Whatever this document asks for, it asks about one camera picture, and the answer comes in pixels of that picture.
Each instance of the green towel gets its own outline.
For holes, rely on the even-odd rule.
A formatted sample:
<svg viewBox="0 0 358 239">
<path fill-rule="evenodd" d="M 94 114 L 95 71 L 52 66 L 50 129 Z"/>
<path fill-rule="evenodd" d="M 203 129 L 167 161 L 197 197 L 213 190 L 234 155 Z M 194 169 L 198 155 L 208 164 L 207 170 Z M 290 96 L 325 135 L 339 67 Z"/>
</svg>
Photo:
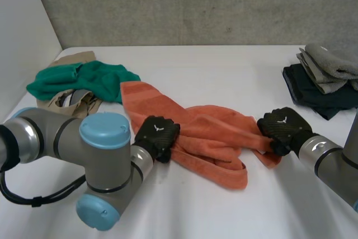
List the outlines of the green towel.
<svg viewBox="0 0 358 239">
<path fill-rule="evenodd" d="M 120 83 L 125 81 L 140 81 L 140 78 L 121 64 L 92 61 L 41 70 L 35 81 L 27 85 L 26 89 L 42 101 L 51 100 L 58 92 L 68 89 L 85 89 L 104 101 L 122 103 Z"/>
</svg>

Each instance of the concrete wall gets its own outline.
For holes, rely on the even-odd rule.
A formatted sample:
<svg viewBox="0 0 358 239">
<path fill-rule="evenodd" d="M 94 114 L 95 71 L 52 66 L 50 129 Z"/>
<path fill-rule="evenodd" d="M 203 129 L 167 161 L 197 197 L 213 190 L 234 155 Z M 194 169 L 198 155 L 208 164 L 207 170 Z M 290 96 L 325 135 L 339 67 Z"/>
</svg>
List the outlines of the concrete wall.
<svg viewBox="0 0 358 239">
<path fill-rule="evenodd" d="M 43 0 L 64 48 L 358 40 L 358 0 Z"/>
</svg>

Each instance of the black glove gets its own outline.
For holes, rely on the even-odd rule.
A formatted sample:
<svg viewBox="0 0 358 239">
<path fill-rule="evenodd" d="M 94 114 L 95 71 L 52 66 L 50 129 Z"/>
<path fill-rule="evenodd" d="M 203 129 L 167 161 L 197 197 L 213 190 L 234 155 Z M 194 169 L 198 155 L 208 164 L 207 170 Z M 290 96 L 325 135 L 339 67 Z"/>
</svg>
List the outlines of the black glove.
<svg viewBox="0 0 358 239">
<path fill-rule="evenodd" d="M 279 156 L 300 150 L 300 141 L 315 136 L 311 126 L 296 111 L 289 107 L 275 109 L 257 121 L 262 135 L 272 138 L 270 146 Z"/>
<path fill-rule="evenodd" d="M 171 158 L 171 147 L 180 132 L 180 125 L 171 119 L 149 116 L 146 118 L 138 133 L 134 144 L 144 148 L 152 156 L 153 161 L 167 163 Z"/>
</svg>

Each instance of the white table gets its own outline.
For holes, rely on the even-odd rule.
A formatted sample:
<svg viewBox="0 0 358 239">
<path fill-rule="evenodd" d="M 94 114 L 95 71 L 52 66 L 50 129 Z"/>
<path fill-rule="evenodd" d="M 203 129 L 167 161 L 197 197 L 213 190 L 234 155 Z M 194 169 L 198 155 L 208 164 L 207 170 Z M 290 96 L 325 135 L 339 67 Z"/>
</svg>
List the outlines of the white table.
<svg viewBox="0 0 358 239">
<path fill-rule="evenodd" d="M 260 118 L 289 106 L 315 132 L 344 145 L 355 111 L 326 121 L 293 105 L 281 75 L 297 63 L 298 46 L 177 46 L 70 48 L 61 56 L 93 50 L 98 60 L 123 64 L 183 107 L 219 105 Z M 35 106 L 27 94 L 14 109 Z M 100 111 L 123 113 L 119 104 Z M 249 151 L 241 159 L 248 186 L 230 191 L 174 162 L 156 164 L 120 222 L 108 232 L 87 227 L 75 204 L 85 184 L 65 200 L 40 208 L 0 197 L 0 238 L 356 238 L 358 214 L 321 183 L 294 154 L 268 170 Z M 8 187 L 32 198 L 48 195 L 83 174 L 83 168 L 50 157 L 18 165 Z"/>
</svg>

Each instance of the white wall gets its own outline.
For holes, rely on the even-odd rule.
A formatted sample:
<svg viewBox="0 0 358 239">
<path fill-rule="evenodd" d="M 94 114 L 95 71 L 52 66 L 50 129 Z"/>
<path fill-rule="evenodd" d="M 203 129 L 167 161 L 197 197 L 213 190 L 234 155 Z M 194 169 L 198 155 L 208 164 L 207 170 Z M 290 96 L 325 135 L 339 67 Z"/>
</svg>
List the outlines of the white wall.
<svg viewBox="0 0 358 239">
<path fill-rule="evenodd" d="M 61 50 L 41 0 L 0 0 L 0 121 Z"/>
</svg>

